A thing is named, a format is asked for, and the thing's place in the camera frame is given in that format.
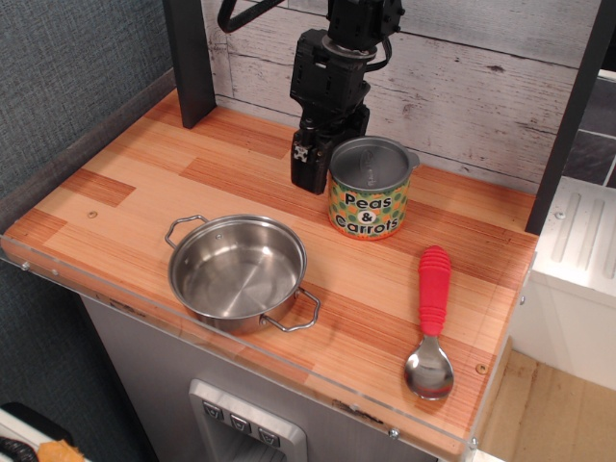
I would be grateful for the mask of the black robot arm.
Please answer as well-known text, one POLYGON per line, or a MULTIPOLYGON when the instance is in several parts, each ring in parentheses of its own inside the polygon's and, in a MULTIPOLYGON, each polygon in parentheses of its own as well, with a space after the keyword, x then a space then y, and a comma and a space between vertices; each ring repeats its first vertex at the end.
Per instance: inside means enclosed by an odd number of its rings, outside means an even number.
POLYGON ((388 64, 389 36, 404 14, 399 1, 330 1, 329 27, 299 37, 290 90, 302 109, 291 148, 294 185, 323 193, 334 148, 366 133, 365 74, 388 64))

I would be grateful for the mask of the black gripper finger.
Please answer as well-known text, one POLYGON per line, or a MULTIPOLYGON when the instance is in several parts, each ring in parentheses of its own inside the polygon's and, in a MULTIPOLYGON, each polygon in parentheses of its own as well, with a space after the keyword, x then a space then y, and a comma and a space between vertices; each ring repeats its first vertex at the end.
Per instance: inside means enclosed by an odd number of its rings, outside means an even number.
POLYGON ((334 137, 322 130, 300 128, 293 137, 291 180, 313 194, 322 194, 327 181, 334 137))
POLYGON ((332 142, 340 144, 344 141, 364 136, 369 119, 369 108, 367 106, 359 106, 352 114, 334 123, 332 142))

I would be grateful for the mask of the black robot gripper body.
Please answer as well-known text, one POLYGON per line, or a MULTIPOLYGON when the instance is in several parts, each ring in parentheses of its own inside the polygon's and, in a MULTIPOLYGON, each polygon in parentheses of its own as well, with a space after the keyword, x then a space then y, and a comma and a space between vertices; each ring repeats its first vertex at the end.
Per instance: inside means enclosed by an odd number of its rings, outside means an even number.
POLYGON ((336 121, 364 105, 364 80, 372 51, 351 50, 325 30, 310 29, 297 41, 290 96, 302 108, 300 128, 333 135, 336 121))

